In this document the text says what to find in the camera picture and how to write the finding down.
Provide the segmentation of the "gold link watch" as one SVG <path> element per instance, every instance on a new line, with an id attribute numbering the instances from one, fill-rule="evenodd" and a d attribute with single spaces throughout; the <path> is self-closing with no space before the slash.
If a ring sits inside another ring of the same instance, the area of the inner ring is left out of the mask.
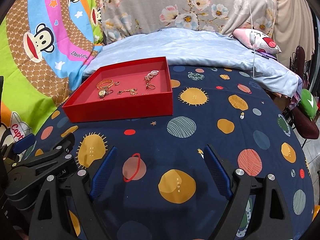
<path id="1" fill-rule="evenodd" d="M 119 81 L 116 81 L 114 82 L 113 86 L 118 86 L 120 85 L 120 82 Z M 108 90 L 98 90 L 98 95 L 99 95 L 99 98 L 103 99 L 105 96 L 113 93 L 113 90 L 109 88 Z"/>

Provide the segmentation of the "navy planet print blanket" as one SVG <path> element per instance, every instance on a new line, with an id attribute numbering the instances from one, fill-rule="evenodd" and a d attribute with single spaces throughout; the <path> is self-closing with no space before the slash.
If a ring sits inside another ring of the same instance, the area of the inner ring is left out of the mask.
<path id="1" fill-rule="evenodd" d="M 170 68 L 173 114 L 73 124 L 59 108 L 36 136 L 43 154 L 68 133 L 86 169 L 117 148 L 117 162 L 94 201 L 112 239 L 207 239 L 227 205 L 203 159 L 211 144 L 234 168 L 273 174 L 291 217 L 293 237 L 308 228 L 313 187 L 294 131 L 248 74 L 222 68 Z"/>

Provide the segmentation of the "green cushion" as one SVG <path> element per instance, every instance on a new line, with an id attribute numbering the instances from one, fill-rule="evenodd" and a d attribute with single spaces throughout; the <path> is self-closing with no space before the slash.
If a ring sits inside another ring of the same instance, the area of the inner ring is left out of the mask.
<path id="1" fill-rule="evenodd" d="M 313 120 L 317 114 L 318 106 L 316 99 L 307 89 L 302 89 L 300 105 L 307 116 Z"/>

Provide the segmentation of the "grey floral pillow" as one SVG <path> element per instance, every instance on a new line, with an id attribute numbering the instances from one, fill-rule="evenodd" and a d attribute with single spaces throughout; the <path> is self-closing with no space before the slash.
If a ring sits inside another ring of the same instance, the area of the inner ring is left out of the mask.
<path id="1" fill-rule="evenodd" d="M 237 28 L 272 35 L 277 0 L 100 0 L 108 42 L 164 28 L 214 31 L 231 36 Z"/>

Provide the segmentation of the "light blue pillow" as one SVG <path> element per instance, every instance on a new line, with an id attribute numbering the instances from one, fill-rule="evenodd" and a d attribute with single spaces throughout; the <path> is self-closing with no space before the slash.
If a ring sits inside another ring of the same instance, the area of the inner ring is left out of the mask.
<path id="1" fill-rule="evenodd" d="M 302 79 L 278 61 L 220 33 L 182 28 L 133 35 L 105 45 L 86 67 L 83 76 L 90 76 L 102 66 L 163 56 L 170 66 L 242 70 L 264 89 L 290 98 L 302 93 Z"/>

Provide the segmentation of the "colourful monkey cartoon quilt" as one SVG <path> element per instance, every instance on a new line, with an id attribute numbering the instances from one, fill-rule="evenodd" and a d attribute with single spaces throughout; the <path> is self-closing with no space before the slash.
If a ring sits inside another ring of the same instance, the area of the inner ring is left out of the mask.
<path id="1" fill-rule="evenodd" d="M 16 0 L 1 23 L 1 144 L 37 133 L 102 45 L 99 0 Z"/>

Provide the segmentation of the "gold cuff bangle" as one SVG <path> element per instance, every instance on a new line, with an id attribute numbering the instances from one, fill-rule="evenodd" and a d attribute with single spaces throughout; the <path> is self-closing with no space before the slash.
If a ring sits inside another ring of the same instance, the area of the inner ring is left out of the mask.
<path id="1" fill-rule="evenodd" d="M 113 86 L 113 84 L 114 81 L 112 79 L 103 79 L 96 85 L 96 87 L 98 90 L 108 90 Z"/>

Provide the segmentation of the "pink cartoon small pillow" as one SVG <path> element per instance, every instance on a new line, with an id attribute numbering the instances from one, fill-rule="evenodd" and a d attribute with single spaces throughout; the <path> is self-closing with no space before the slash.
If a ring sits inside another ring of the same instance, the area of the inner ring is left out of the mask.
<path id="1" fill-rule="evenodd" d="M 237 28 L 233 31 L 233 36 L 245 47 L 271 55 L 281 53 L 276 42 L 265 33 L 255 29 Z"/>

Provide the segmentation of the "red shallow tray box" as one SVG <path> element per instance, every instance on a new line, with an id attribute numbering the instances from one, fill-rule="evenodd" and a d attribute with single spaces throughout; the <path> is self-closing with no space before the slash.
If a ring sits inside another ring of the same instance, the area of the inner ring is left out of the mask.
<path id="1" fill-rule="evenodd" d="M 99 98 L 103 79 L 119 81 L 113 93 Z M 70 122 L 146 118 L 173 114 L 167 59 L 153 57 L 104 66 L 88 77 L 64 103 Z"/>

